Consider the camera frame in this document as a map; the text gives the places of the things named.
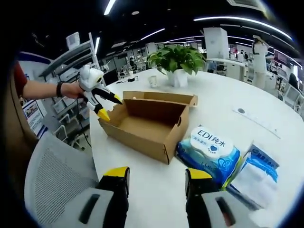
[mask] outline potted plant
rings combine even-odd
[[[164,69],[169,78],[169,83],[175,87],[188,85],[188,75],[197,74],[199,68],[205,65],[204,56],[193,47],[164,47],[148,57],[151,66],[162,72]]]

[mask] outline open cardboard box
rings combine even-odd
[[[147,156],[169,164],[175,146],[189,125],[189,107],[195,95],[155,92],[123,93],[123,104],[108,112],[110,121],[99,119],[107,135]]]

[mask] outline green leaves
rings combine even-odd
[[[184,63],[182,63],[180,66],[181,66],[181,67],[184,69],[184,71],[186,71],[189,75],[192,74],[192,68],[191,68],[190,66],[188,66],[187,64],[184,64]]]
[[[162,69],[172,73],[177,69],[184,69],[190,75],[192,71],[197,73],[200,68],[203,68],[205,61],[204,56],[196,49],[180,45],[164,47],[148,57],[150,66],[156,66],[160,72]]]
[[[172,73],[177,70],[177,62],[173,58],[170,59],[169,69]]]

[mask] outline person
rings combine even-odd
[[[241,50],[237,59],[238,59],[239,62],[244,62],[244,50]]]
[[[246,61],[248,61],[248,54],[247,54],[247,52],[244,53],[244,56],[245,56]]]
[[[75,99],[84,92],[78,82],[58,83],[55,85],[52,83],[27,80],[19,62],[14,66],[14,80],[17,95],[23,99],[39,100],[58,95]]]
[[[299,90],[298,81],[296,80],[296,76],[293,73],[290,74],[288,83],[290,85],[292,85],[294,88],[296,88],[297,90]]]
[[[135,66],[135,70],[137,70],[137,65],[134,63],[133,57],[130,58],[130,66]]]
[[[217,69],[217,65],[215,63],[215,61],[209,62],[208,64],[208,73],[214,73],[214,71]]]
[[[265,88],[266,80],[266,54],[268,53],[269,45],[261,39],[261,37],[254,35],[254,43],[252,46],[252,53],[254,55],[254,71],[255,76],[253,85],[260,89]]]

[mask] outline poster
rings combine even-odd
[[[38,137],[44,131],[43,115],[38,108],[36,101],[30,101],[23,107],[23,113],[28,121],[29,127]]]

